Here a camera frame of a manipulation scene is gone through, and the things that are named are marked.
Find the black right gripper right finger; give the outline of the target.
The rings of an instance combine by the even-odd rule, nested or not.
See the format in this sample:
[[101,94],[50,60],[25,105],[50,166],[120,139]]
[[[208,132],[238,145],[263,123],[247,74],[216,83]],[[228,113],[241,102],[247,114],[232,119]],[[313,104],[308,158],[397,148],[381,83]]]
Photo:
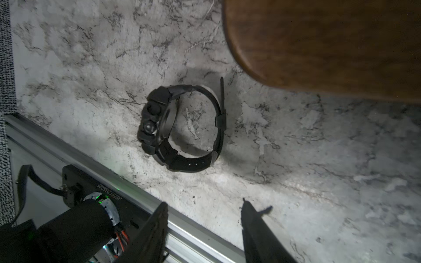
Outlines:
[[241,208],[241,225],[245,260],[247,263],[295,263],[281,242],[262,219],[273,206],[257,211],[251,202],[244,200]]

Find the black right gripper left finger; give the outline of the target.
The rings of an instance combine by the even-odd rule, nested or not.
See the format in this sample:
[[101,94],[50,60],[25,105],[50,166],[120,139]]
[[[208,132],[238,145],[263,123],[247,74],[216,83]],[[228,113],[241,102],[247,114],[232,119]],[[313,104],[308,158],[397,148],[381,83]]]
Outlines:
[[168,235],[168,204],[162,202],[117,263],[163,263]]

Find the wooden watch stand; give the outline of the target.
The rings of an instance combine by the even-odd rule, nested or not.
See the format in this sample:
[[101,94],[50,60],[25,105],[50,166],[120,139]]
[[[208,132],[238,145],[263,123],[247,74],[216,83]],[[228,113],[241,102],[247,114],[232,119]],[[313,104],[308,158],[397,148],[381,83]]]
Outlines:
[[229,49],[261,84],[421,102],[420,1],[224,1]]

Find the left white arm base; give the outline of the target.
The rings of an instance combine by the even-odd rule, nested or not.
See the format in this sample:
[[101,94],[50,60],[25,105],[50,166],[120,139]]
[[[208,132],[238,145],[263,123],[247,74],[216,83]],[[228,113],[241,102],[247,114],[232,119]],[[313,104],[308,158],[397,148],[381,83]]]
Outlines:
[[101,204],[84,201],[40,227],[32,220],[1,227],[3,263],[85,263],[112,239],[114,226]]

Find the aluminium front rail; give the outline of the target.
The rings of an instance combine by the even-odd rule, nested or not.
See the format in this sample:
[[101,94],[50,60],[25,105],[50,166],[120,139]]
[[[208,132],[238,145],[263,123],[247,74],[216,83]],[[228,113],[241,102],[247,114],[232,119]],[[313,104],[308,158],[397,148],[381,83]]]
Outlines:
[[[120,177],[86,154],[19,115],[5,116],[9,146],[28,155],[37,174],[54,187],[61,185],[63,168],[74,165],[96,180],[109,197],[131,201],[152,213],[160,200]],[[168,263],[244,263],[244,252],[173,208],[169,209]]]

